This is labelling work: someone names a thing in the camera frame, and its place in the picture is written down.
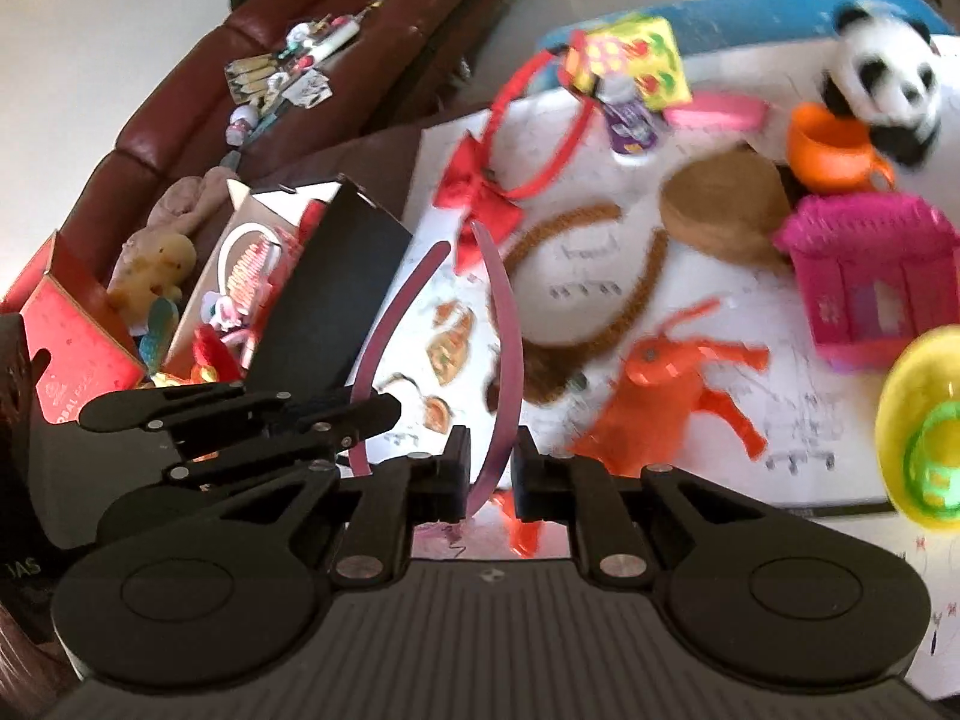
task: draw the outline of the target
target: orange toy animal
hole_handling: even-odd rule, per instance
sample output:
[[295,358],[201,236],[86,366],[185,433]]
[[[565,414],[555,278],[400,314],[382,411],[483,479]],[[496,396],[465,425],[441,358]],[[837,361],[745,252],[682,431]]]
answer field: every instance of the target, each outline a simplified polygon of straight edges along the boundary
[[[656,333],[630,350],[613,395],[592,427],[570,446],[576,455],[596,458],[617,476],[639,476],[643,466],[670,463],[680,451],[683,432],[693,412],[715,413],[743,442],[751,460],[767,447],[750,420],[726,392],[709,389],[701,368],[706,362],[732,362],[766,370],[770,351],[763,346],[722,343],[709,338],[671,341],[667,331],[712,312],[717,298],[684,309],[666,319]],[[539,544],[539,522],[514,519],[512,495],[497,500],[507,518],[512,551],[531,557]]]

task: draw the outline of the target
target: blue tray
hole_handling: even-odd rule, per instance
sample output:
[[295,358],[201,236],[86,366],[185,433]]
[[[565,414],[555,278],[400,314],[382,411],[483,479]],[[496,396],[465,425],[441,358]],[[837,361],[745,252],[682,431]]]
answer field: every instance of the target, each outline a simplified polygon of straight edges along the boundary
[[[538,49],[565,45],[575,29],[591,30],[631,13],[663,16],[670,22],[681,56],[751,46],[812,40],[833,34],[833,14],[855,2],[874,12],[887,12],[905,19],[920,19],[933,34],[956,34],[923,0],[688,0],[656,7],[623,10],[602,18],[562,26],[549,31],[536,44]],[[536,89],[558,86],[556,68],[538,76]]]

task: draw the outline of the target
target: red gift box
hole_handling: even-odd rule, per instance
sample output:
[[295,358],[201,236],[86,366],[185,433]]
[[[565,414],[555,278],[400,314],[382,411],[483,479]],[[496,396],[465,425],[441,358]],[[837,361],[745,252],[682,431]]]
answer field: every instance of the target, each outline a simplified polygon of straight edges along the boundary
[[0,303],[0,314],[20,312],[30,356],[51,355],[37,384],[48,422],[69,422],[98,395],[131,389],[146,375],[133,339],[107,303],[107,290],[52,234]]

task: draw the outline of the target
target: purple bottle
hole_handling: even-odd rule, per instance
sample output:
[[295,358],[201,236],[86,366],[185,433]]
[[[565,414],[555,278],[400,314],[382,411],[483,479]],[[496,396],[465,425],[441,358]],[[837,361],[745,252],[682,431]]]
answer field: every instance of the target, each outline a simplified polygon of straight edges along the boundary
[[625,165],[645,160],[659,143],[659,137],[637,83],[623,73],[604,76],[597,100],[603,103],[613,159]]

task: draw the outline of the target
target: stuffed animal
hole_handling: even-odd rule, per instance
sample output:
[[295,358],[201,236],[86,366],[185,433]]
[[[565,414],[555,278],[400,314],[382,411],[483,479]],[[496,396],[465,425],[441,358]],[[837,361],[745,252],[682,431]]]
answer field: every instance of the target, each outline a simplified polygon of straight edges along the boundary
[[227,180],[237,180],[229,167],[210,167],[203,178],[181,178],[170,186],[147,217],[147,228],[193,235],[227,200]]
[[157,233],[178,233],[190,237],[229,200],[227,180],[237,179],[228,167],[212,167],[203,178],[191,176],[171,184],[147,217],[147,225],[123,244],[110,283],[144,251],[150,250]]
[[839,43],[824,73],[824,104],[834,116],[867,124],[878,151],[917,167],[940,132],[940,57],[929,29],[856,6],[840,11],[835,27]]
[[126,323],[131,335],[147,330],[150,309],[157,298],[174,303],[182,298],[179,284],[197,264],[197,252],[186,235],[150,232],[141,235],[137,255],[113,275],[107,288],[110,306]]

